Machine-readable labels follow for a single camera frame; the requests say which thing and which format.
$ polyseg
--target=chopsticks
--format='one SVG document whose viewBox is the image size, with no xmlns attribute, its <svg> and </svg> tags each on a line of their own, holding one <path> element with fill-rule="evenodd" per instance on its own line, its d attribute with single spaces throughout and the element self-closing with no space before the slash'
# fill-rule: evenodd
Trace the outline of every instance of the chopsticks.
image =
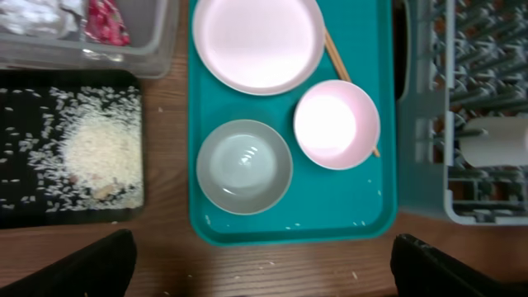
<svg viewBox="0 0 528 297">
<path fill-rule="evenodd" d="M 325 46 L 328 52 L 328 55 L 330 56 L 330 59 L 332 60 L 333 67 L 337 71 L 337 75 L 341 80 L 344 80 L 346 82 L 352 83 L 352 80 L 350 79 L 350 76 L 348 75 L 347 69 L 345 68 L 345 64 L 343 63 L 343 60 L 341 59 L 341 56 L 339 55 L 339 52 L 337 51 L 336 44 L 333 43 L 332 37 L 330 36 L 330 33 L 328 33 L 328 29 L 325 28 Z M 374 155 L 379 158 L 380 157 L 380 151 L 377 147 L 374 148 L 372 151 Z"/>
</svg>

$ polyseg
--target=pink plate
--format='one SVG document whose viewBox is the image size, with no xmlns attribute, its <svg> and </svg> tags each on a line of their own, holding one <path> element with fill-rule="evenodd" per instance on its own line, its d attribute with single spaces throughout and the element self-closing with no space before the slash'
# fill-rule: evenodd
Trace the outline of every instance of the pink plate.
<svg viewBox="0 0 528 297">
<path fill-rule="evenodd" d="M 287 92 L 323 57 L 325 26 L 315 0 L 200 0 L 192 21 L 204 65 L 240 92 Z"/>
</svg>

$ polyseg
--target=red package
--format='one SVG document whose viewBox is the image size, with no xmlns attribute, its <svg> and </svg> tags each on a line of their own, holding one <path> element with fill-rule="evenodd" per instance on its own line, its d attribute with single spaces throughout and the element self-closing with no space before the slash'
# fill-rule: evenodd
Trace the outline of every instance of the red package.
<svg viewBox="0 0 528 297">
<path fill-rule="evenodd" d="M 86 35 L 105 45 L 130 44 L 129 34 L 115 0 L 89 0 Z"/>
</svg>

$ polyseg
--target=gray bowl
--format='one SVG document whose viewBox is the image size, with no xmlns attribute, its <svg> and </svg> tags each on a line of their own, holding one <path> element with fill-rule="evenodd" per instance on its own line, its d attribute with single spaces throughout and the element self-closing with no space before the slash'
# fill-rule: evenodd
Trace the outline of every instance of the gray bowl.
<svg viewBox="0 0 528 297">
<path fill-rule="evenodd" d="M 270 126 L 233 120 L 201 145 L 198 183 L 220 209 L 254 215 L 277 204 L 290 187 L 293 161 L 288 144 Z"/>
</svg>

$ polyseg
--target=food package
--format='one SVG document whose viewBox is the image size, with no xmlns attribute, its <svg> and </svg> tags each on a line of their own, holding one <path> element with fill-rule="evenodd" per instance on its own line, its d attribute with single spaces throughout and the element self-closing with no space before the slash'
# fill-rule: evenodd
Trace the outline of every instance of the food package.
<svg viewBox="0 0 528 297">
<path fill-rule="evenodd" d="M 115 0 L 88 1 L 86 35 L 105 45 L 129 45 L 130 38 Z"/>
<path fill-rule="evenodd" d="M 0 0 L 0 26 L 17 35 L 59 39 L 78 30 L 83 0 Z"/>
</svg>

